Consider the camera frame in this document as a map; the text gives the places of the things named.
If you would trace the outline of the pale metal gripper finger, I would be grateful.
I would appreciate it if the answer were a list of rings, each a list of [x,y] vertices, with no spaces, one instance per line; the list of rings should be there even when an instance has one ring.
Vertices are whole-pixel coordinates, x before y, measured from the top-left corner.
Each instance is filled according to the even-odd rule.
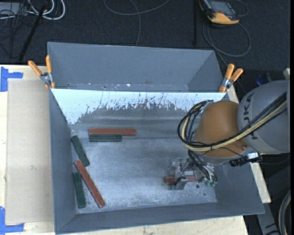
[[[168,177],[176,177],[179,175],[179,164],[178,162],[170,162],[167,168]]]
[[[185,185],[187,184],[188,180],[187,179],[179,179],[176,180],[172,184],[172,190],[183,190]]]

